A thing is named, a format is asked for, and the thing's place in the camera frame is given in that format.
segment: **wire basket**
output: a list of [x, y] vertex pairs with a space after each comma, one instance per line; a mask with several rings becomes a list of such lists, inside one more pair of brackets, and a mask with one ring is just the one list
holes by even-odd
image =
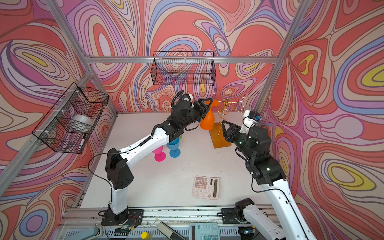
[[32, 133], [55, 152], [82, 153], [108, 100], [106, 93], [77, 87], [41, 134]]
[[154, 51], [153, 85], [215, 85], [213, 51]]

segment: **colorful patterned wall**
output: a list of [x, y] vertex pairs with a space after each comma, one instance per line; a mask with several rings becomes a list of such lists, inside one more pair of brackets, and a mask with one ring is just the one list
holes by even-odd
[[384, 239], [384, 2], [315, 0], [262, 112], [318, 239]]
[[[151, 56], [152, 51], [212, 50], [216, 56], [276, 56], [296, 1], [71, 1], [62, 6], [90, 56]], [[222, 100], [233, 86], [254, 106], [271, 65], [219, 64], [215, 87], [153, 86], [151, 64], [94, 64], [118, 111], [168, 111], [180, 89]], [[222, 90], [213, 94], [214, 88]]]
[[[84, 73], [44, 1], [7, 2], [0, 2], [0, 172]], [[39, 147], [0, 197], [0, 240], [49, 238], [75, 202], [112, 118], [107, 108], [82, 154]]]

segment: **white table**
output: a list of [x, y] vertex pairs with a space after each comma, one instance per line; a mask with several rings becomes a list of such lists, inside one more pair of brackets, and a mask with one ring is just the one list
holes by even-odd
[[[140, 140], [150, 134], [154, 125], [162, 123], [168, 116], [168, 113], [119, 114], [104, 152], [113, 147], [119, 150]], [[241, 126], [242, 116], [242, 113], [229, 113], [226, 120]], [[216, 122], [220, 120], [217, 114], [215, 119]], [[251, 175], [244, 161], [235, 154], [234, 144], [214, 149], [209, 132], [198, 127], [184, 132], [179, 149], [180, 157], [172, 158], [168, 147], [164, 146], [167, 158], [163, 162], [156, 162], [154, 154], [150, 153], [131, 169], [134, 180], [128, 187], [129, 207], [233, 205], [247, 197], [255, 204], [270, 203], [265, 194], [252, 191]], [[106, 154], [101, 156], [95, 172], [104, 178], [105, 162]], [[220, 178], [217, 200], [192, 197], [196, 175]], [[256, 191], [261, 190], [256, 181], [253, 187]], [[107, 207], [110, 199], [108, 183], [93, 176], [81, 207]]]

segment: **pink calculator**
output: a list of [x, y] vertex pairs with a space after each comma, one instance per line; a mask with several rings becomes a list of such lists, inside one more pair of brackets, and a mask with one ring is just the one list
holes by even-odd
[[196, 176], [193, 183], [192, 196], [204, 199], [218, 199], [218, 177]]

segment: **wooden base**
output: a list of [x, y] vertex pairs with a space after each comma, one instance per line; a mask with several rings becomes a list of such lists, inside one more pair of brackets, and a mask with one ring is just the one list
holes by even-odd
[[220, 123], [216, 122], [212, 130], [209, 130], [214, 148], [230, 147], [232, 144], [223, 137], [223, 129]]

